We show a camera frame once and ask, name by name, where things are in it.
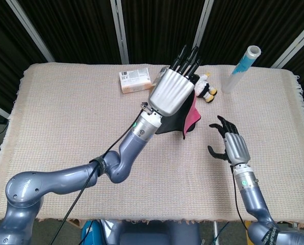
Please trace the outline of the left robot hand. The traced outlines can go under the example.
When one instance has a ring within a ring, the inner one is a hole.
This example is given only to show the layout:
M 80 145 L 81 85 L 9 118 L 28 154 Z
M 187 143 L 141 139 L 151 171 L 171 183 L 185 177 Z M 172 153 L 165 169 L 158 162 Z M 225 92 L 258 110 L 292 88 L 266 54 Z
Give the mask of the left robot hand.
M 183 105 L 194 89 L 191 77 L 200 66 L 201 60 L 192 63 L 199 47 L 190 52 L 186 45 L 176 56 L 173 63 L 163 74 L 152 90 L 148 103 L 154 111 L 162 116 L 172 116 Z

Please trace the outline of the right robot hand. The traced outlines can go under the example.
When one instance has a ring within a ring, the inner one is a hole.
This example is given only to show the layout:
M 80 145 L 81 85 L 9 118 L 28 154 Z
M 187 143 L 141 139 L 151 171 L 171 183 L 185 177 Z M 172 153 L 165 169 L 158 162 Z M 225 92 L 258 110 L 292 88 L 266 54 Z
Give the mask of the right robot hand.
M 213 158 L 227 161 L 232 166 L 247 164 L 250 160 L 250 154 L 244 138 L 239 134 L 235 124 L 218 115 L 219 124 L 210 124 L 210 128 L 216 128 L 223 138 L 225 150 L 224 153 L 216 153 L 209 145 L 208 151 Z

